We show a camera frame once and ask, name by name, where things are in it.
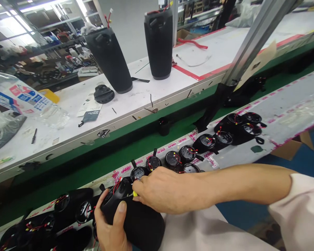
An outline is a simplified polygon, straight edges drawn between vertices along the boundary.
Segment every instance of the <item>blue floor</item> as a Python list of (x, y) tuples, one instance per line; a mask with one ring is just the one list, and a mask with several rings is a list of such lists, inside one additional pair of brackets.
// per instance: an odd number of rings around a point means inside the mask
[[(314, 145), (314, 132), (311, 132)], [(292, 161), (267, 155), (256, 163), (283, 166), (299, 173), (314, 177), (314, 151), (303, 144)], [(217, 205), (226, 220), (245, 231), (262, 222), (268, 215), (267, 206), (244, 201), (233, 201)]]

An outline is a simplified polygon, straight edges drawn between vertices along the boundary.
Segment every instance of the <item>plastic bag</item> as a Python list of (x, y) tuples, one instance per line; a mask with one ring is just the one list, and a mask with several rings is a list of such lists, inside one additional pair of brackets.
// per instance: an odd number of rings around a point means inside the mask
[(12, 111), (0, 112), (0, 148), (13, 138), (25, 120), (25, 116)]
[(262, 5), (251, 5), (251, 0), (243, 0), (238, 8), (238, 10), (240, 10), (239, 12), (241, 12), (241, 16), (226, 23), (226, 26), (234, 28), (251, 27), (261, 7)]

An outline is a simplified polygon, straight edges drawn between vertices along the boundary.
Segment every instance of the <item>workbench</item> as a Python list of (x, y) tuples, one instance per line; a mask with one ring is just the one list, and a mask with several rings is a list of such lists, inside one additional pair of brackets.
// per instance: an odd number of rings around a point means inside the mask
[[(130, 63), (128, 68), (131, 76), (150, 82), (134, 81), (131, 91), (116, 94), (110, 103), (102, 106), (97, 121), (86, 123), (80, 128), (78, 124), (82, 117), (76, 117), (78, 109), (97, 85), (108, 83), (107, 79), (102, 74), (56, 92), (61, 99), (58, 105), (70, 113), (71, 119), (59, 130), (27, 119), (19, 132), (0, 149), (0, 159), (14, 156), (14, 160), (0, 165), (0, 182), (24, 172), (20, 166), (27, 162), (44, 163), (77, 148), (81, 149), (80, 155), (88, 151), (80, 146), (93, 144), (94, 141), (95, 145), (89, 149), (96, 148), (100, 140), (97, 136), (99, 131), (109, 129), (110, 135), (114, 135), (112, 133), (119, 128), (151, 114), (144, 108), (157, 108), (159, 112), (194, 94), (201, 95), (203, 90), (222, 80), (248, 31), (249, 28), (226, 27), (197, 38), (196, 42), (207, 45), (207, 50), (198, 49), (192, 44), (176, 46), (173, 58), (178, 65), (172, 68), (170, 77), (162, 81), (152, 78), (147, 57)], [(263, 49), (274, 39), (278, 46), (277, 60), (284, 60), (284, 56), (296, 48), (314, 47), (314, 12), (286, 15)], [(188, 67), (177, 60), (177, 54), (191, 64), (201, 63), (209, 55), (212, 58), (200, 67)], [(36, 128), (37, 140), (31, 144)]]
[[(252, 101), (247, 106), (237, 109), (235, 112), (238, 114), (256, 112), (262, 116), (262, 122), (266, 123), (268, 127), (264, 128), (263, 133), (260, 135), (260, 137), (265, 139), (264, 145), (261, 145), (260, 147), (261, 151), (250, 151), (250, 149), (252, 150), (253, 147), (257, 146), (256, 141), (252, 140), (242, 145), (228, 146), (225, 149), (222, 149), (218, 155), (207, 152), (202, 154), (204, 157), (203, 162), (196, 162), (196, 165), (198, 165), (198, 167), (202, 170), (213, 171), (216, 169), (227, 168), (235, 164), (256, 161), (269, 154), (276, 147), (299, 135), (301, 132), (313, 127), (314, 71)], [(208, 125), (208, 129), (202, 133), (213, 134), (214, 126), (221, 119), (222, 117), (211, 122)], [(166, 152), (169, 150), (176, 151), (183, 145), (191, 145), (200, 134), (194, 130), (178, 139), (173, 140), (172, 142), (169, 142), (168, 144), (159, 146), (157, 156), (163, 160), (163, 156)], [(138, 163), (142, 163), (150, 154), (151, 152), (146, 151), (145, 154), (140, 158), (137, 158), (136, 161)], [(93, 181), (83, 185), (81, 188), (90, 187), (94, 190), (95, 195), (100, 194), (100, 184), (104, 184), (105, 187), (114, 185), (119, 180), (120, 176), (129, 176), (131, 170), (132, 167), (130, 166), (130, 163), (121, 167), (117, 166), (114, 171), (110, 171), (102, 177), (94, 179)], [(33, 210), (29, 217), (53, 210), (53, 204), (51, 204), (53, 199), (54, 198), (48, 200), (43, 206)], [(31, 196), (28, 196), (23, 201), (19, 201), (19, 203), (24, 208), (35, 204)], [(11, 206), (9, 210), (10, 212), (16, 212), (19, 208)], [(0, 227), (0, 238), (8, 227), (18, 223), (20, 219), (21, 217)], [(91, 226), (91, 224), (92, 221), (84, 224), (74, 223), (66, 229), (60, 231), (60, 234), (71, 228), (80, 229), (85, 226)], [(92, 248), (92, 245), (93, 239), (89, 244), (89, 248)]]

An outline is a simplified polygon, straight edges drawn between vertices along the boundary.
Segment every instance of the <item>hand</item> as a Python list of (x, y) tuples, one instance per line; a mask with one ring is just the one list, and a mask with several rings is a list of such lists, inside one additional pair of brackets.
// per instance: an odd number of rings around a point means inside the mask
[(139, 195), (133, 200), (168, 214), (208, 208), (213, 204), (206, 198), (209, 191), (206, 181), (201, 179), (202, 174), (177, 174), (158, 167), (133, 183), (133, 190)]
[(97, 225), (97, 236), (102, 251), (132, 251), (132, 245), (127, 240), (123, 224), (126, 218), (127, 204), (121, 201), (114, 215), (113, 225), (109, 225), (100, 206), (109, 190), (106, 189), (99, 198), (94, 210), (95, 222)]

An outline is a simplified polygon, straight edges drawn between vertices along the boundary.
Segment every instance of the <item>right hand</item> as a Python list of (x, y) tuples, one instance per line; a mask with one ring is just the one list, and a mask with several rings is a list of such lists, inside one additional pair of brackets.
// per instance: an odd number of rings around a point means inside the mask
[(158, 167), (149, 176), (133, 183), (133, 190), (139, 195), (133, 200), (160, 213), (181, 214), (205, 209), (212, 206), (205, 199), (208, 192), (205, 183), (201, 174), (177, 174)]

